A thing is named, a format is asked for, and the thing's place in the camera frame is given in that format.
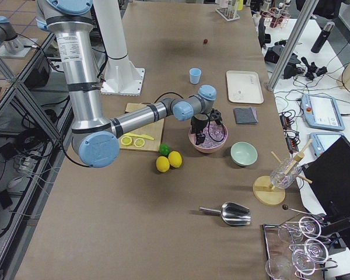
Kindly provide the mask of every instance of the label sticker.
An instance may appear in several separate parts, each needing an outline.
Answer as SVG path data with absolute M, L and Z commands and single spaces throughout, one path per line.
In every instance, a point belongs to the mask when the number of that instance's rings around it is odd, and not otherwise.
M 81 48 L 76 36 L 57 38 L 57 43 L 62 62 L 82 60 Z

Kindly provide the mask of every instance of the gray napkin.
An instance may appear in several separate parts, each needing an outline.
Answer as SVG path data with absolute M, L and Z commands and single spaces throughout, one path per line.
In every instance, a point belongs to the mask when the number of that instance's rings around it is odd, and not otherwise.
M 236 124 L 257 124 L 257 110 L 254 107 L 237 107 L 233 109 Z

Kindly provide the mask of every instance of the stainless steel scoop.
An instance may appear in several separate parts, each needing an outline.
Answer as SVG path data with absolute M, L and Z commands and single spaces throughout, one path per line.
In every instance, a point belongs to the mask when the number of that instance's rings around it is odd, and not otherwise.
M 230 226 L 245 226 L 250 225 L 251 222 L 249 208 L 233 202 L 225 202 L 220 209 L 200 206 L 199 210 L 207 214 L 220 216 Z

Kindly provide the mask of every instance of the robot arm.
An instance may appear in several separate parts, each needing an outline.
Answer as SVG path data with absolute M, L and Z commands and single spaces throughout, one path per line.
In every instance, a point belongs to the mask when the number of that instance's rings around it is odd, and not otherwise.
M 119 153 L 117 138 L 170 115 L 180 121 L 192 118 L 192 131 L 202 143 L 201 131 L 211 119 L 216 98 L 216 90 L 209 85 L 186 100 L 166 98 L 111 120 L 103 115 L 89 40 L 91 5 L 92 0 L 37 0 L 38 26 L 57 38 L 75 117 L 72 147 L 82 162 L 92 167 L 109 165 Z
M 0 16 L 0 45 L 3 42 L 7 52 L 11 54 L 22 51 L 24 47 L 9 20 Z

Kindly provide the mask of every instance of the wooden cutting board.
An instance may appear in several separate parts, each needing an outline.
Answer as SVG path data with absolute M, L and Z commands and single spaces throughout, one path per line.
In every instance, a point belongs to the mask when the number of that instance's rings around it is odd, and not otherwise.
M 127 103 L 125 112 L 132 112 L 137 109 L 144 108 L 146 104 L 139 104 L 139 103 Z M 121 138 L 119 138 L 119 145 L 121 149 L 125 150 L 136 150 L 136 151 L 149 151 L 149 152 L 158 152 L 159 145 L 162 141 L 162 132 L 163 132 L 163 124 L 164 119 L 159 120 L 157 122 L 153 122 L 151 124 L 145 125 L 141 128 L 138 128 L 136 130 L 131 131 L 131 133 L 134 134 L 146 134 L 149 136 L 154 137 L 154 140 L 144 139 L 145 145 L 141 148 L 135 147 L 133 144 L 130 146 L 124 146 L 121 143 Z

